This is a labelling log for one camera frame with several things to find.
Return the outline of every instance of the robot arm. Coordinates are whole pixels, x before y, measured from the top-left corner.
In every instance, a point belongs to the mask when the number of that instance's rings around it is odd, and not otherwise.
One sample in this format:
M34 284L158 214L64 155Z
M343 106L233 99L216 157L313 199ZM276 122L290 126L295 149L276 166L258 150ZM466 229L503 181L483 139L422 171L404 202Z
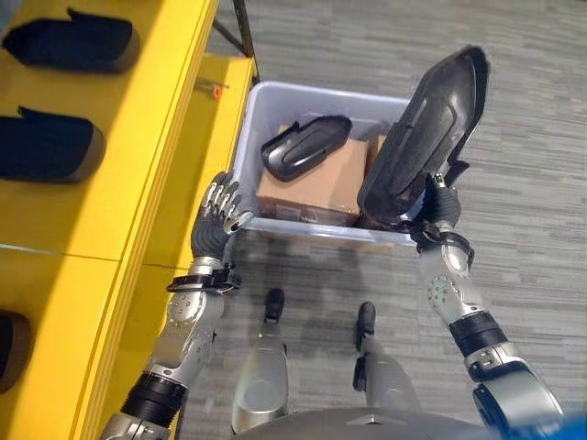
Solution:
M432 183L426 221L413 234L428 302L465 357L469 375L480 383L473 399L483 421L504 436L544 434L562 420L559 403L483 307L469 278L472 248L453 229L458 199L441 174Z
M172 294L167 322L102 440L169 438L173 417L208 359L224 311L223 294L239 286L233 266L222 259L230 236L250 221L252 213L238 212L238 183L230 181L230 175L220 173L206 191L192 231L194 261L188 274L167 288Z

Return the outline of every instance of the plastic bin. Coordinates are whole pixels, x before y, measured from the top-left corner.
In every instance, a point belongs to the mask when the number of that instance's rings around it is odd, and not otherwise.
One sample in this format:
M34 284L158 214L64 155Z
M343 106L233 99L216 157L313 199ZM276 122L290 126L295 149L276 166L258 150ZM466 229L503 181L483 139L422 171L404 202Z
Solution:
M235 157L235 178L240 180L244 201L258 212L256 192L263 173L260 146L274 137L281 125L296 120L303 124L323 115L345 115L353 123L350 137L366 139L387 133L408 100L365 93L308 87L285 82L261 82L249 96L247 113ZM288 235L332 237L373 244L414 243L404 234L371 231L354 227L256 217L248 229Z

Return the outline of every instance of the black rubber joint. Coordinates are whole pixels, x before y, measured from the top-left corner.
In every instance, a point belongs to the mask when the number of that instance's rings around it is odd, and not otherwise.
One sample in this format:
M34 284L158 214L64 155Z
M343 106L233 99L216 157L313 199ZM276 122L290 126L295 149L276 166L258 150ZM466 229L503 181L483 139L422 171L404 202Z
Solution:
M501 327L488 312L465 316L449 325L449 330L464 357L482 348L507 342Z
M128 393L121 412L168 428L182 408L187 389L156 374L142 374Z

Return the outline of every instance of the cardboard box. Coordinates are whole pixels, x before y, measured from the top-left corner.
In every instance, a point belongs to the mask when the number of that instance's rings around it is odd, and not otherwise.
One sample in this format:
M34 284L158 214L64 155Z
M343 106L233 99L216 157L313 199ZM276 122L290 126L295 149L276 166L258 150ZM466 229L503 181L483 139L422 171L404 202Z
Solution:
M367 152L367 165L365 166L365 176L367 176L369 170L373 166L373 163L375 163L377 155L381 151L383 142L385 142L386 138L387 135L379 135L371 141L373 145L369 145L369 150Z
M349 139L327 159L293 181L263 171L257 197L263 217L333 226L359 218L357 194L363 183L368 143Z

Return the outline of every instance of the yellow shelving unit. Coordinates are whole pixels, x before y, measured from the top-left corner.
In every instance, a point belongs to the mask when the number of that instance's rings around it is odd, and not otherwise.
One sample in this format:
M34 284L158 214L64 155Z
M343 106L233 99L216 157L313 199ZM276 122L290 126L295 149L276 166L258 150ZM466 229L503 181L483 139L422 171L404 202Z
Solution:
M28 0L11 27L66 7L132 21L121 75L31 69L0 51L0 114L19 105L83 116L106 137L75 185L0 181L0 309L31 323L17 385L0 394L0 438L95 439L138 376L189 264L195 206L229 167L254 61L204 55L216 0ZM219 100L196 75L227 85Z

